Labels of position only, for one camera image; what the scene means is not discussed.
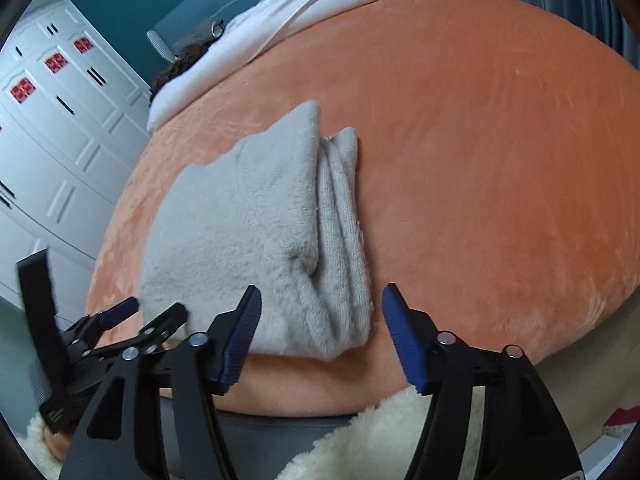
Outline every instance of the brown furry object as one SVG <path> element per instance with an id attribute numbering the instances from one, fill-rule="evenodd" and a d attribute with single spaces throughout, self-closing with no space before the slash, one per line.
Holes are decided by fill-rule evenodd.
<path id="1" fill-rule="evenodd" d="M 159 73 L 151 83 L 151 100 L 154 100 L 160 89 L 171 79 L 175 79 L 195 65 L 196 61 L 207 53 L 214 41 L 216 40 L 195 43 L 185 48 L 184 53 L 169 68 Z"/>

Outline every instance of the black door handle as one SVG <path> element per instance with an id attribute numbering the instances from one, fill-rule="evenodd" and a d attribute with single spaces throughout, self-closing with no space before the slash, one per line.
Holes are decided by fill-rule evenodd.
<path id="1" fill-rule="evenodd" d="M 102 81 L 102 82 L 103 82 L 103 83 L 105 83 L 105 84 L 107 83 L 107 82 L 105 81 L 105 79 L 100 75 L 100 73 L 99 73 L 99 72 L 98 72 L 94 67 L 91 67 L 91 70 L 92 70 L 92 72 L 93 72 L 95 75 L 97 75 L 97 76 L 98 76 L 98 78 L 100 79 L 100 81 Z"/>
<path id="2" fill-rule="evenodd" d="M 58 102 L 63 105 L 63 107 L 66 108 L 66 111 L 69 112 L 71 115 L 75 115 L 76 113 L 71 109 L 71 106 L 69 106 L 68 104 L 66 104 L 59 95 L 56 95 L 56 99 L 58 100 Z"/>
<path id="3" fill-rule="evenodd" d="M 13 191 L 11 191 L 7 186 L 5 186 L 5 185 L 2 183 L 2 180 L 0 180 L 0 187 L 1 187 L 2 189 L 4 189 L 5 193 L 7 193 L 7 195 L 9 195 L 11 198 L 15 198 L 14 192 L 13 192 Z"/>
<path id="4" fill-rule="evenodd" d="M 102 86 L 102 82 L 94 75 L 93 72 L 91 72 L 91 70 L 87 70 L 86 72 L 94 79 L 95 82 L 98 83 L 98 85 Z"/>

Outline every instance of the white sheet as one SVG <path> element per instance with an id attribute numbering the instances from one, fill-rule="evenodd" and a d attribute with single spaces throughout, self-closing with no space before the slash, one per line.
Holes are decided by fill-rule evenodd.
<path id="1" fill-rule="evenodd" d="M 236 16 L 225 34 L 187 72 L 153 100 L 147 128 L 156 131 L 225 77 L 285 38 L 327 18 L 376 0 L 263 0 Z"/>

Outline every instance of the white wardrobe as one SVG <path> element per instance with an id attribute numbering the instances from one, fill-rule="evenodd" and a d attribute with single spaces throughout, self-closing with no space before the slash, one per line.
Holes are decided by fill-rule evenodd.
<path id="1" fill-rule="evenodd" d="M 0 52 L 0 296 L 49 248 L 62 326 L 84 303 L 114 206 L 148 142 L 148 85 L 70 0 L 23 20 Z"/>

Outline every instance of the orange blanket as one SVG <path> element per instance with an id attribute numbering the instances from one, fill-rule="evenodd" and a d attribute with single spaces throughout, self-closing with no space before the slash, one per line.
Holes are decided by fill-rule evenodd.
<path id="1" fill-rule="evenodd" d="M 349 125 L 360 138 L 377 326 L 330 363 L 251 355 L 220 408 L 349 413 L 404 387 L 380 323 L 391 281 L 469 344 L 516 342 L 534 361 L 640 283 L 638 72 L 514 0 L 380 0 L 289 38 L 154 135 L 105 236 L 89 312 L 137 293 L 146 234 L 185 165 L 212 162 L 307 99 L 325 133 Z"/>

